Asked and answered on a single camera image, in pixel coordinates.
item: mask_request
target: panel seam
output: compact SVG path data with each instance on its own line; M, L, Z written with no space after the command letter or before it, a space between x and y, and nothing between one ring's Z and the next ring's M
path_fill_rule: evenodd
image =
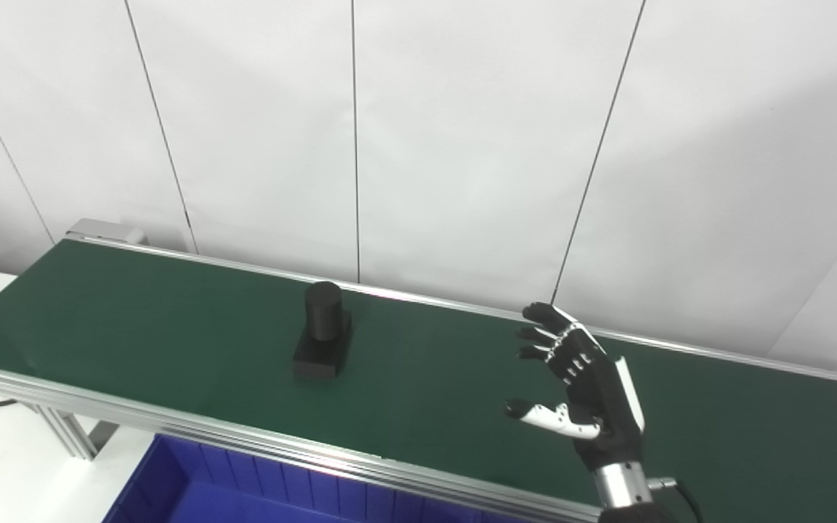
M357 282L361 283L360 264L360 156L357 139L357 37L355 34L355 0L351 0L351 80L353 126L355 126L355 242L357 245Z
M173 152L170 151L170 142L166 138L166 128L163 126L163 119L160 117L160 106L157 105L157 97L153 93L153 82L150 80L150 72L147 69L147 60L144 60L144 51L140 46L140 37L137 36L137 27L134 24L134 16L131 14L131 6L129 0L125 0L125 10L129 23L131 24L131 33L134 36L134 44L137 47L137 56L140 58L140 66L144 70L144 78L147 80L147 90L150 92L150 103L153 104L154 115L157 116L157 125L160 126L160 136L163 138L163 148L166 149L166 158L170 163L170 170L173 172L173 181L176 182L177 193L179 193L179 202L183 208L183 216L186 217L186 226L189 227L190 237L193 239L193 249L199 253L199 245L195 241L195 231L193 231L193 222L189 217L189 209L186 206L186 198L183 196L182 185L179 183L179 173L177 173L176 163L173 162Z
M574 226L570 230L570 236L567 239L567 250L564 251L564 258L561 260L561 270L557 273L557 281L554 283L554 291L551 292L551 304L557 299L558 288L561 287L561 278L564 277L564 268L567 266L567 258L570 256L570 247L574 243L574 234L577 232L577 226L581 222L581 214L583 213L583 206L587 201L587 193L590 192L590 184L594 173L596 172L596 163L599 160L599 153L602 151L602 142L605 140L605 133L609 129L609 120L612 119L612 110L615 108L615 100L618 98L619 87L622 86L622 78L625 77L625 68L628 66L628 57L631 56L631 48L635 43L635 36L638 34L638 26L642 21L642 13L644 13L644 4L647 0L642 0L642 4L638 7L638 16L635 17L635 27L631 30L631 38L628 40L628 49L625 50L625 60L622 62L622 69L618 72L618 80L615 81L615 89L612 92L612 100L609 102L609 110L605 115L605 122L602 124L602 132L599 135L599 142L596 145L596 152L594 159L590 165L590 174L587 176L586 185L583 188L583 195L581 196L581 204L577 207L577 217L574 218Z
M267 497L267 491L263 487L263 481L260 479L260 469L256 466L256 462L258 461L257 457L251 457L250 464L254 467L254 476L256 477L256 483L260 487L260 495L263 497Z
M47 228L47 222L44 221L44 215L41 213L41 209L38 208L37 202L34 201L33 196L31 195L31 190L28 188L27 183L24 182L24 177L21 176L20 170L17 168L17 164L15 163L15 159L12 157L11 152L9 151L9 146L6 146L6 140L2 137L2 133L0 132L0 145L2 146L2 150L6 153L6 158L9 159L9 163L11 165L12 171L19 179L21 183L21 188L24 189L25 195L28 196L28 200L31 202L31 206L34 209L34 213L37 214L37 219L41 222L41 225L44 228L44 232L47 234L47 238L50 240L50 245L55 245L56 242L54 241L54 236L50 234L50 229Z

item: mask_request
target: cable connector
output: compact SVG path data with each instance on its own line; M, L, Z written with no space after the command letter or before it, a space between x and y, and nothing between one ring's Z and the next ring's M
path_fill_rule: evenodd
M677 480L672 477L648 477L648 490L676 489Z

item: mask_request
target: white table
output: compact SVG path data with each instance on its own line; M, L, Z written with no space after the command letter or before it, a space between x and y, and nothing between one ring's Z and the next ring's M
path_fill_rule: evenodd
M14 278L0 274L0 291ZM80 424L89 430L96 421ZM0 522L102 521L152 438L120 427L95 460L84 461L69 457L30 408L0 408Z

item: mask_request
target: aluminum frame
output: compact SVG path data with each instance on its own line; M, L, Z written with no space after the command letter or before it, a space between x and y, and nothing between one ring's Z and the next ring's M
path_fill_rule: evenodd
M315 282L325 279L298 274L298 272L280 271L251 264L241 264L241 262L236 261L225 261L225 259L167 251L167 249L144 245L126 244L105 238L81 236L80 238L68 238L68 241L122 248L126 251L183 259L183 261L216 265L235 270L258 272L259 274L274 275L275 277L290 278L302 282ZM461 302L456 301L390 291L386 288L370 287L369 285L345 281L335 281L335 283L340 288L348 289L348 291L363 292L382 298L412 301L417 304L428 304L458 311L474 312L475 314L491 315L491 317L524 321L522 315L517 314L517 312L461 304ZM788 364L692 345L674 344L670 341L607 331L602 330L602 328L592 328L591 330L599 336L613 338L614 340L630 341L634 344L695 354L700 355L700 357L758 365L758 367L774 368L774 370L837 381L837 372L805 367L805 365ZM286 434L279 434L274 431L227 423L205 416L183 413L183 411L126 400L122 397L96 393L3 370L0 370L0 395L47 406L56 411L62 410L64 413L78 413L110 423L155 431L159 434L170 434L174 437L184 437L224 449L242 451L242 453L251 453L281 461L281 463L290 463L294 466L303 466L320 472L335 474L335 476L349 477L349 479L405 490L422 496L448 500L448 502L461 503L465 506L486 511L508 514L508 516L519 517L519 519L527 519L532 523L591 522L598 519L600 514L599 507L589 506L585 503L560 500L524 490L512 489L512 487L467 479L467 477L456 476L456 474L449 474L427 467L412 466L408 463L383 459L381 456L358 453L357 451L345 450L341 447L334 447L312 440L286 436Z
M76 420L76 416L53 407L44 407L33 403L29 406L41 415L44 423L47 423L47 426L60 440L60 443L63 443L64 449L67 450L67 453L70 453L70 456L92 461L96 458L96 454L99 454L96 444L89 439L89 434L83 430L79 421Z

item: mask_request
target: black rectangular base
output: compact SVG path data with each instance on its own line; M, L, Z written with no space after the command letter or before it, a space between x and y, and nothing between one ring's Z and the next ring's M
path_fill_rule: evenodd
M344 311L344 331L336 340L313 340L308 328L303 327L296 354L293 354L293 374L312 378L337 377L348 357L351 335L351 312L348 311Z

